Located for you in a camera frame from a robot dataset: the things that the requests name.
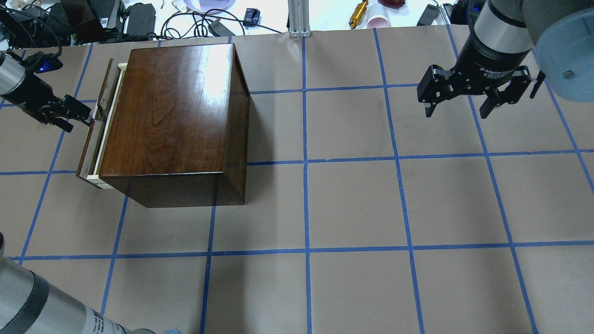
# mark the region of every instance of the wooden box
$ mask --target wooden box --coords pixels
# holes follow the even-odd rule
[[[101,182],[145,207],[245,203],[249,92],[233,44],[133,50],[113,103],[102,152],[87,138]]]

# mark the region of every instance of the yellow screwdriver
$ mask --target yellow screwdriver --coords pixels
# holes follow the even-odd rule
[[[351,29],[354,29],[361,22],[361,19],[363,18],[363,15],[365,15],[365,11],[367,10],[368,3],[369,3],[369,0],[363,0],[355,8],[355,12],[353,12],[353,15],[350,17],[350,21],[349,21],[349,27]]]

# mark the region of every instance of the black phone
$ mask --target black phone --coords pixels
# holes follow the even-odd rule
[[[419,22],[416,24],[417,26],[430,26],[433,24],[433,20],[437,18],[440,9],[437,6],[427,5],[423,15],[419,19]]]

